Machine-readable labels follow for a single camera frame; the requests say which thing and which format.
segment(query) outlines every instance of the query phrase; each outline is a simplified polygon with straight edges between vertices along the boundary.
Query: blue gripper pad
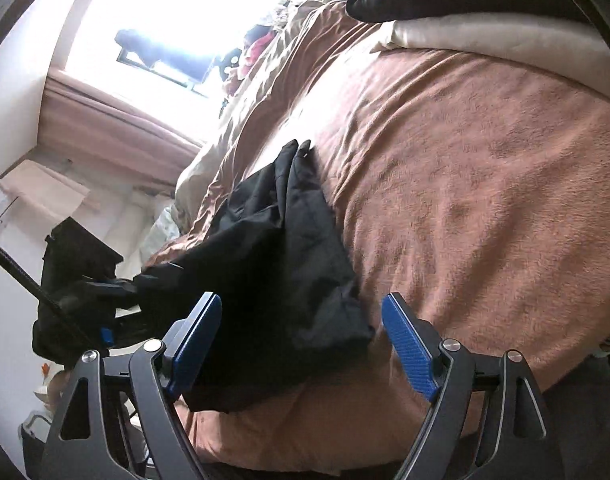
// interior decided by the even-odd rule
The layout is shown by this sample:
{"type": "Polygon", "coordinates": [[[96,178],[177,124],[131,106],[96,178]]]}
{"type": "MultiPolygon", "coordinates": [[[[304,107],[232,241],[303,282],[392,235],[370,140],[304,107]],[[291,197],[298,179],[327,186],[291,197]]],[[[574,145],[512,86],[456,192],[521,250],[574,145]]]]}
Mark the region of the blue gripper pad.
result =
{"type": "Polygon", "coordinates": [[[429,323],[414,316],[397,293],[387,294],[383,300],[382,320],[412,388],[434,402],[440,386],[434,377],[433,357],[438,355],[440,336],[429,323]],[[428,325],[419,328],[430,341],[423,341],[414,323],[428,325]],[[428,345],[434,346],[431,352],[428,345]]]}
{"type": "Polygon", "coordinates": [[[194,386],[221,318],[220,298],[205,292],[187,319],[176,321],[163,338],[166,349],[162,373],[168,380],[165,391],[171,399],[176,400],[194,386]]]}

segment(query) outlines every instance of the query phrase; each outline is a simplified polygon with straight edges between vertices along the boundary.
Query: bed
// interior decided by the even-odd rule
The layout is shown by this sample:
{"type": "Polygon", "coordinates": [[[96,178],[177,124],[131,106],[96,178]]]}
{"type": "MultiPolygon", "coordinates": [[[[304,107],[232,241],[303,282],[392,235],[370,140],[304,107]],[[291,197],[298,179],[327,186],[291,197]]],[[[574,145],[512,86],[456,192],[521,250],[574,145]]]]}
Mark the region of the bed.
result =
{"type": "Polygon", "coordinates": [[[232,188],[291,139],[316,149],[376,335],[365,361],[243,412],[178,406],[201,460],[337,473],[403,459],[427,405],[380,322],[390,291],[472,351],[520,349],[543,389],[610,334],[610,53],[588,27],[380,26],[342,2],[303,4],[181,175],[183,234],[149,263],[199,244],[232,188]],[[531,40],[503,43],[507,27],[531,40]]]}

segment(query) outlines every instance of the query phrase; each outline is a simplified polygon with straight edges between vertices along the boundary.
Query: brown bedspread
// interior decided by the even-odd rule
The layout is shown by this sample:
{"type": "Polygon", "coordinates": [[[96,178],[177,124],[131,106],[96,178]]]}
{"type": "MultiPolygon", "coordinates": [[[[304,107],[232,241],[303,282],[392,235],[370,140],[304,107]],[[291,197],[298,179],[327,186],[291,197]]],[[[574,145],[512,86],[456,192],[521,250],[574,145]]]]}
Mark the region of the brown bedspread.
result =
{"type": "Polygon", "coordinates": [[[393,290],[472,351],[520,349],[544,388],[610,332],[610,102],[475,54],[356,48],[313,61],[369,30],[325,12],[277,81],[285,100],[260,103],[224,161],[192,237],[246,172],[312,139],[376,337],[367,361],[242,413],[180,409],[204,460],[332,471],[403,458],[426,406],[380,323],[393,290]],[[305,89],[297,99],[291,84],[305,89]]]}

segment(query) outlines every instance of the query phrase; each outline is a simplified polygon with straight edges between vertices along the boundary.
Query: silver bolt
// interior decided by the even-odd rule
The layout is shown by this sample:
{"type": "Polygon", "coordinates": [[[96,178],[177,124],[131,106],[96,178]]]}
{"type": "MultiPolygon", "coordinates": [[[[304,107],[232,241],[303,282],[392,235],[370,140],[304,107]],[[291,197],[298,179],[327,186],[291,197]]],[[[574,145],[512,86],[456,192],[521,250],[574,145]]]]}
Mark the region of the silver bolt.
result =
{"type": "Polygon", "coordinates": [[[509,350],[507,352],[507,357],[509,358],[509,361],[514,361],[515,363],[520,363],[522,361],[522,354],[515,350],[509,350]]]}
{"type": "Polygon", "coordinates": [[[457,352],[460,350],[460,343],[455,339],[445,339],[445,341],[442,342],[442,345],[445,347],[445,350],[450,352],[457,352]]]}
{"type": "Polygon", "coordinates": [[[88,350],[83,354],[82,360],[83,363],[91,363],[92,361],[96,361],[98,357],[98,352],[96,350],[88,350]]]}
{"type": "Polygon", "coordinates": [[[160,339],[150,339],[143,345],[143,348],[145,352],[158,352],[162,345],[163,342],[160,339]]]}

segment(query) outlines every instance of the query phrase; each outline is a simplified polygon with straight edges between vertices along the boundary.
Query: bed sheet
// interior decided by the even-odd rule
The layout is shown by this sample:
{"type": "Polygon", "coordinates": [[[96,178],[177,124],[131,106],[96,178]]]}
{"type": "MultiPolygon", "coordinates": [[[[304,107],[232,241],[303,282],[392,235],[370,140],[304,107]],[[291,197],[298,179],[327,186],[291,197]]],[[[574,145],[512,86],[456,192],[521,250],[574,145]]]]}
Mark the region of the bed sheet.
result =
{"type": "Polygon", "coordinates": [[[543,388],[610,333],[610,101],[498,58],[370,52],[374,30],[317,11],[274,83],[297,94],[256,106],[176,247],[285,142],[312,139],[376,328],[369,358],[244,412],[180,410],[203,460],[333,472],[404,458],[427,405],[380,322],[390,291],[472,351],[519,348],[543,388]]]}

